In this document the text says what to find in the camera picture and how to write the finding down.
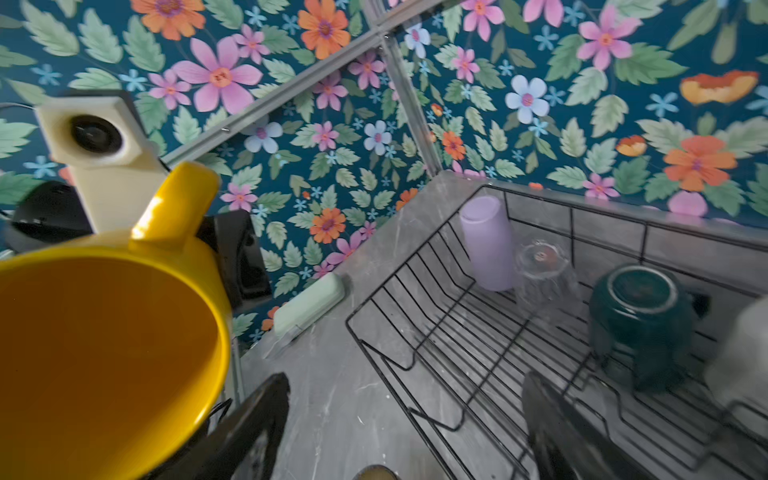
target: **lavender tumbler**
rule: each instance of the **lavender tumbler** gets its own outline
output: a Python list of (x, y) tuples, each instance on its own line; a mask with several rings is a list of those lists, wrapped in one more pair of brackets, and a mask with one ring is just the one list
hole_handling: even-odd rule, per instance
[(492, 292), (518, 285), (512, 225), (496, 197), (476, 197), (461, 212), (467, 253), (477, 284)]

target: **mug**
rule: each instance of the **mug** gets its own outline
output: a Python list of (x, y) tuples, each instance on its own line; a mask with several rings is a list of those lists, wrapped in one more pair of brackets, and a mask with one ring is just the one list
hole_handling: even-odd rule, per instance
[(173, 170), (132, 230), (0, 262), (8, 478), (136, 478), (205, 422), (232, 309), (196, 237), (219, 176)]

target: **white flower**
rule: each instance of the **white flower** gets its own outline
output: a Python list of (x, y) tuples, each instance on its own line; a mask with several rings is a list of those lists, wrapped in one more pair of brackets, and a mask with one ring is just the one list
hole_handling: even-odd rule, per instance
[(245, 148), (249, 151), (257, 152), (264, 147), (264, 151), (273, 154), (277, 151), (277, 142), (274, 138), (283, 135), (283, 127), (276, 121), (270, 123), (269, 117), (265, 115), (256, 120), (253, 125), (245, 127), (241, 133), (250, 135), (245, 139)]
[(429, 37), (429, 32), (426, 28), (422, 28), (421, 22), (406, 28), (406, 45), (408, 45), (409, 49), (416, 50), (416, 56), (419, 58), (427, 56), (424, 45), (431, 43), (432, 39)]
[(540, 78), (534, 78), (531, 83), (522, 75), (512, 79), (512, 90), (505, 97), (507, 107), (518, 111), (518, 120), (522, 124), (530, 124), (533, 114), (537, 116), (549, 113), (549, 102), (541, 98), (547, 92), (547, 84)]
[(379, 120), (374, 124), (367, 124), (364, 130), (368, 138), (362, 143), (366, 150), (376, 149), (377, 155), (384, 155), (386, 147), (384, 145), (392, 141), (392, 134), (386, 130), (384, 120)]

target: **flower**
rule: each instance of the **flower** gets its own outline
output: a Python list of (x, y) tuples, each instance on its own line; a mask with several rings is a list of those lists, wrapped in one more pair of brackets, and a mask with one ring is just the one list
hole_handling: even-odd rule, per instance
[(310, 233), (317, 243), (331, 243), (346, 229), (346, 217), (338, 208), (326, 208), (312, 219)]
[(326, 274), (331, 273), (333, 269), (336, 268), (336, 265), (331, 265), (328, 263), (328, 260), (323, 260), (323, 262), (320, 265), (315, 265), (315, 274), (312, 275), (312, 278), (318, 279), (323, 278)]
[(384, 71), (384, 62), (376, 60), (376, 53), (371, 50), (357, 58), (357, 61), (349, 64), (347, 70), (353, 75), (357, 75), (357, 86), (360, 90), (365, 90), (370, 84), (374, 88), (382, 86), (381, 79), (377, 75)]
[(664, 168), (672, 181), (680, 181), (683, 190), (701, 192), (704, 184), (717, 187), (730, 178), (720, 168), (735, 168), (736, 156), (721, 151), (725, 142), (715, 137), (695, 136), (680, 142), (683, 150), (673, 148), (664, 156), (664, 161), (672, 165)]
[(168, 110), (175, 109), (179, 104), (191, 104), (189, 97), (181, 93), (189, 91), (191, 86), (186, 81), (178, 81), (178, 78), (172, 68), (166, 70), (162, 77), (156, 73), (150, 73), (149, 79), (157, 87), (150, 88), (149, 95), (154, 98), (164, 98)]
[(368, 95), (368, 98), (371, 99), (373, 104), (380, 104), (382, 102), (382, 92), (380, 90), (373, 90), (371, 91), (371, 94)]
[(264, 151), (273, 154), (277, 151), (277, 142), (274, 139), (283, 135), (283, 127), (276, 121), (270, 122), (269, 116), (264, 115), (250, 126), (245, 127), (241, 133), (249, 135), (244, 143), (248, 151), (256, 153), (264, 147)]
[(473, 83), (477, 72), (480, 71), (480, 67), (473, 62), (475, 60), (475, 51), (471, 48), (464, 50), (464, 48), (456, 48), (456, 56), (451, 61), (452, 65), (456, 67), (456, 78), (462, 80), (466, 78), (467, 82)]
[(616, 58), (632, 56), (632, 46), (624, 38), (632, 35), (642, 22), (637, 18), (627, 17), (616, 25), (616, 7), (606, 5), (600, 12), (600, 26), (594, 22), (584, 22), (578, 26), (582, 37), (589, 41), (579, 47), (576, 56), (581, 60), (594, 57), (592, 61), (597, 70), (605, 70), (611, 64), (611, 55)]
[(757, 85), (756, 71), (729, 71), (721, 77), (699, 74), (680, 82), (680, 93), (694, 105), (709, 101), (729, 104), (750, 93)]
[(467, 154), (467, 147), (464, 146), (462, 139), (452, 131), (446, 131), (442, 134), (442, 146), (445, 152), (456, 160), (463, 160)]
[(707, 201), (701, 194), (681, 190), (670, 197), (667, 208), (673, 214), (693, 215), (703, 217), (707, 214)]
[(477, 28), (480, 38), (488, 41), (491, 37), (491, 26), (504, 21), (504, 12), (496, 5), (491, 5), (495, 0), (464, 0), (462, 8), (470, 10), (464, 17), (464, 31), (474, 31)]
[(253, 95), (242, 87), (259, 83), (262, 73), (253, 65), (241, 65), (233, 68), (239, 54), (237, 44), (232, 37), (219, 40), (216, 45), (218, 55), (202, 40), (192, 38), (190, 47), (195, 58), (203, 67), (189, 60), (182, 60), (173, 66), (173, 70), (182, 80), (191, 84), (205, 84), (194, 94), (194, 106), (197, 111), (212, 111), (219, 106), (219, 97), (224, 108), (236, 114), (253, 102)]
[(163, 32), (163, 38), (181, 40), (180, 33), (191, 37), (195, 28), (205, 26), (202, 0), (131, 0), (131, 8), (144, 13), (141, 23), (153, 33)]
[(768, 87), (760, 85), (758, 88), (755, 88), (755, 94), (762, 98), (759, 100), (752, 100), (750, 103), (746, 104), (746, 109), (759, 110), (762, 108), (763, 115), (768, 115)]
[(230, 182), (227, 188), (229, 193), (226, 193), (219, 198), (225, 202), (232, 202), (230, 204), (230, 210), (250, 211), (250, 205), (256, 200), (259, 200), (259, 197), (250, 192), (250, 185), (238, 186), (234, 182)]
[(58, 80), (56, 79), (61, 78), (61, 74), (53, 71), (51, 64), (46, 63), (41, 67), (32, 67), (30, 70), (32, 70), (32, 73), (40, 75), (40, 78), (38, 78), (38, 83), (40, 85), (59, 85)]
[(315, 84), (312, 92), (317, 95), (317, 107), (319, 109), (328, 108), (328, 105), (335, 111), (341, 111), (341, 101), (339, 98), (346, 97), (349, 93), (346, 87), (339, 85), (341, 81), (341, 72), (334, 71), (323, 80)]
[(486, 178), (485, 172), (476, 172), (474, 170), (463, 170), (461, 164), (457, 161), (453, 161), (453, 164), (451, 164), (451, 169), (453, 169), (454, 172), (456, 172), (459, 175), (465, 175), (466, 177), (478, 177), (478, 178)]
[(507, 107), (518, 111), (518, 120), (523, 124), (530, 124), (533, 114), (539, 117), (549, 113), (549, 103), (542, 100), (541, 96), (547, 91), (547, 84), (540, 78), (534, 78), (528, 84), (528, 80), (522, 75), (516, 75), (512, 79), (512, 90), (505, 97)]
[(230, 145), (227, 142), (224, 142), (221, 145), (219, 145), (216, 151), (219, 152), (219, 155), (221, 157), (231, 157), (232, 152), (234, 152), (235, 149), (230, 147)]
[(648, 148), (648, 145), (640, 135), (622, 138), (619, 144), (616, 145), (616, 151), (628, 157), (639, 157), (645, 153), (646, 148)]
[(409, 201), (413, 200), (413, 197), (415, 197), (418, 192), (418, 188), (412, 188), (411, 190), (402, 192), (400, 194), (400, 200), (397, 200), (395, 210), (400, 211), (400, 209), (403, 208)]
[(563, 2), (561, 0), (528, 0), (523, 5), (523, 20), (531, 23), (541, 17), (542, 11), (549, 25), (557, 28), (563, 22)]
[(587, 193), (584, 196), (600, 200), (608, 200), (608, 197), (618, 197), (619, 193), (613, 188), (614, 183), (613, 177), (600, 178), (598, 174), (590, 174), (589, 180), (584, 180), (583, 183), (584, 188), (587, 189)]
[(304, 270), (299, 271), (299, 275), (301, 275), (302, 280), (306, 280), (312, 276), (312, 269), (310, 269), (308, 266), (305, 266)]
[(366, 221), (362, 227), (360, 227), (360, 230), (357, 231), (360, 233), (363, 240), (368, 240), (370, 237), (373, 237), (374, 233), (376, 233), (376, 222)]
[(251, 213), (256, 215), (259, 218), (266, 218), (266, 215), (270, 212), (270, 209), (265, 207), (264, 205), (256, 205), (256, 208), (254, 208)]
[(283, 23), (283, 30), (288, 31), (291, 35), (295, 35), (296, 31), (299, 30), (299, 17), (283, 13), (283, 21), (285, 22)]
[(549, 102), (550, 107), (554, 107), (557, 104), (560, 104), (560, 105), (563, 104), (563, 99), (561, 97), (564, 95), (565, 95), (564, 91), (562, 90), (558, 91), (557, 88), (550, 87), (549, 93), (544, 96), (544, 99)]
[(549, 126), (549, 122), (547, 121), (540, 121), (538, 118), (533, 119), (533, 125), (528, 127), (528, 131), (532, 131), (536, 137), (540, 137), (542, 135), (547, 134), (547, 127)]
[(650, 99), (655, 103), (646, 105), (645, 109), (656, 111), (656, 116), (659, 118), (664, 118), (664, 114), (668, 111), (672, 113), (680, 111), (679, 108), (672, 105), (672, 102), (677, 100), (677, 94), (673, 91), (664, 95), (664, 98), (660, 97), (658, 94), (650, 94)]
[(509, 60), (505, 58), (504, 61), (502, 61), (502, 64), (498, 66), (498, 69), (502, 71), (502, 77), (511, 77), (515, 66), (509, 63)]
[(318, 60), (346, 47), (352, 38), (348, 31), (346, 15), (336, 10), (333, 0), (304, 0), (306, 10), (299, 10), (299, 26), (306, 31), (301, 34), (301, 41), (309, 50), (315, 51)]
[(270, 50), (262, 45), (264, 42), (264, 33), (253, 31), (248, 25), (243, 25), (240, 29), (242, 33), (232, 35), (240, 47), (240, 58), (248, 58), (256, 65), (261, 65), (261, 55), (269, 55)]
[(360, 232), (355, 232), (352, 235), (350, 235), (349, 242), (347, 242), (343, 238), (339, 238), (336, 241), (336, 248), (339, 249), (339, 252), (341, 253), (333, 252), (326, 258), (326, 260), (331, 265), (338, 265), (339, 263), (348, 259), (350, 255), (355, 253), (355, 250), (357, 250), (360, 247), (361, 243), (362, 243), (362, 234)]
[(119, 74), (118, 78), (125, 82), (125, 89), (127, 91), (140, 90), (144, 91), (146, 88), (144, 84), (147, 82), (146, 77), (139, 77), (139, 70), (132, 68), (128, 71), (128, 75)]
[(424, 45), (430, 45), (431, 43), (432, 39), (429, 37), (429, 32), (426, 28), (422, 28), (421, 22), (406, 28), (406, 46), (410, 50), (415, 50), (417, 57), (425, 58), (427, 53)]
[(557, 41), (558, 38), (560, 38), (560, 35), (549, 32), (549, 25), (541, 27), (541, 35), (535, 35), (533, 37), (533, 39), (538, 42), (539, 51), (544, 50), (545, 48), (547, 50), (553, 49), (554, 44), (552, 42)]
[(583, 4), (576, 0), (574, 2), (574, 6), (572, 7), (565, 7), (565, 23), (571, 24), (571, 27), (575, 27), (578, 25), (578, 22), (581, 20), (584, 20), (587, 17), (587, 14), (581, 11), (581, 6)]
[(53, 171), (58, 166), (56, 162), (48, 161), (45, 155), (38, 155), (35, 157), (34, 162), (24, 162), (22, 164), (24, 168), (30, 168), (35, 172), (32, 174), (35, 178), (43, 177), (55, 177), (56, 173)]
[(320, 145), (320, 151), (325, 151), (327, 148), (335, 150), (336, 142), (333, 140), (339, 136), (339, 132), (333, 130), (331, 122), (326, 121), (322, 125), (314, 124), (313, 126), (317, 133), (312, 136), (312, 141)]
[(368, 138), (363, 141), (362, 145), (366, 150), (374, 150), (377, 155), (384, 155), (385, 145), (392, 141), (392, 134), (386, 131), (386, 124), (384, 120), (379, 120), (376, 124), (367, 124), (363, 130), (368, 135)]

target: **camera lens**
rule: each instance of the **camera lens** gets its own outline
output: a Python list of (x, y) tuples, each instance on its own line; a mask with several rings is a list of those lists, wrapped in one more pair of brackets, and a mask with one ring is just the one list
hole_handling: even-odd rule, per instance
[(93, 115), (72, 118), (72, 137), (78, 145), (95, 154), (113, 154), (123, 145), (123, 137), (113, 124)]

